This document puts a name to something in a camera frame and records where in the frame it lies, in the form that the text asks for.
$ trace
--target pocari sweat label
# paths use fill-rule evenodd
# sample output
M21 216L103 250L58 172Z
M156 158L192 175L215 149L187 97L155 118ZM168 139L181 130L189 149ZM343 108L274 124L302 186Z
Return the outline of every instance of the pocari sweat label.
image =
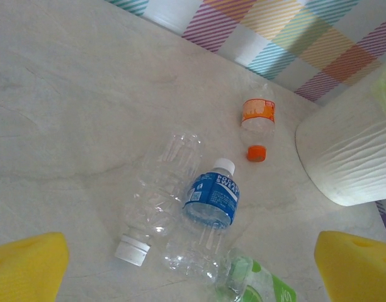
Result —
M232 179L216 172L208 172L197 177L188 192L185 205L205 203L216 206L230 217L232 224L239 197L239 187Z

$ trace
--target orange label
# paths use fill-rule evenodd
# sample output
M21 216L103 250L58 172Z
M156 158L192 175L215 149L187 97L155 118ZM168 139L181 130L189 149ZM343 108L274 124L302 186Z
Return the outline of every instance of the orange label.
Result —
M266 99L250 99L243 105L242 122L250 118L267 118L274 121L275 103Z

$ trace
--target orange bottle cap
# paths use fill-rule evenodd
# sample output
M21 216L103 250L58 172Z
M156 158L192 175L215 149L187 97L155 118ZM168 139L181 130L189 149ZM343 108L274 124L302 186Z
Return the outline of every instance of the orange bottle cap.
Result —
M247 150L247 159L251 162L262 162L266 159L267 149L264 146L254 145Z

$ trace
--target water bottle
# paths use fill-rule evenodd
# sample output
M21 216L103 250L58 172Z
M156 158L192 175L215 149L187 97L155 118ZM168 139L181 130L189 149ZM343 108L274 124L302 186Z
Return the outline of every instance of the water bottle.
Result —
M305 302L304 297L259 262L232 249L220 263L211 302Z
M275 132L274 93L268 84L260 91L252 90L243 104L241 140L247 148L247 159L262 162L271 147Z
M218 159L210 172L193 183L164 253L164 263L170 269L209 284L217 280L225 233L240 195L232 180L234 170L233 162Z
M200 165L202 148L198 136L186 131L172 131L151 143L132 186L133 200L127 204L116 257L141 266L150 238L171 232Z

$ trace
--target marble surface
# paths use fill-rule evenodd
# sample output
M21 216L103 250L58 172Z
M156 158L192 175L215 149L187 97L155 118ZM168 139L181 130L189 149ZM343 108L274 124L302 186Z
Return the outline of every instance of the marble surface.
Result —
M57 301L204 301L202 286L115 259L128 180L169 125L200 134L236 163L241 202L227 244L309 301L324 288L313 249L322 230L386 242L374 204L325 198L294 133L317 106L275 84L276 137L251 164L239 140L243 94L268 81L101 0L0 0L0 244L64 232L71 262Z

